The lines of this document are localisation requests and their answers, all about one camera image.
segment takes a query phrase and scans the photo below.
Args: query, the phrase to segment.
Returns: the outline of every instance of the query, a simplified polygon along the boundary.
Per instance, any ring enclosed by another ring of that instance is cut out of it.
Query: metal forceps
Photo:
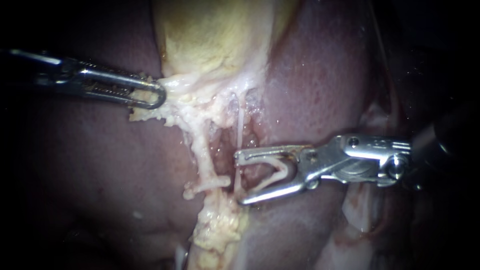
[[[10,70],[0,78],[0,84],[7,88],[65,94],[148,110],[160,107],[167,98],[166,90],[158,83],[74,58],[7,49],[0,50],[0,60]],[[134,98],[131,96],[134,90],[148,91],[150,98]]]
[[[410,142],[386,136],[346,134],[333,137],[319,147],[313,145],[282,145],[249,148],[235,152],[235,166],[264,163],[266,157],[291,162],[296,166],[294,178],[249,192],[238,200],[252,205],[284,198],[317,188],[322,180],[343,184],[371,182],[390,187],[405,174],[410,163]]]

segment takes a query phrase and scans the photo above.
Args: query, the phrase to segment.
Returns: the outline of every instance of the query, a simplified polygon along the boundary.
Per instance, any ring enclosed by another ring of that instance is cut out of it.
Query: white fibrous tissue
[[[227,175],[217,175],[210,154],[210,142],[219,136],[221,129],[243,129],[246,93],[252,86],[258,85],[253,80],[257,74],[252,74],[251,78],[244,75],[213,84],[199,82],[196,74],[159,79],[157,83],[167,91],[165,103],[153,110],[134,108],[130,115],[131,121],[165,119],[165,126],[178,126],[184,132],[184,137],[188,138],[189,141],[185,143],[189,143],[198,167],[198,179],[185,184],[183,198],[191,200],[196,194],[205,192],[203,209],[198,214],[191,240],[209,251],[209,256],[211,251],[221,256],[229,243],[241,239],[247,226],[246,210],[237,205],[235,191],[231,194],[222,189],[230,186],[233,179]],[[141,100],[150,98],[141,90],[131,95]],[[237,148],[241,147],[242,133],[236,134],[234,143]],[[234,189],[241,189],[241,185],[235,184]]]

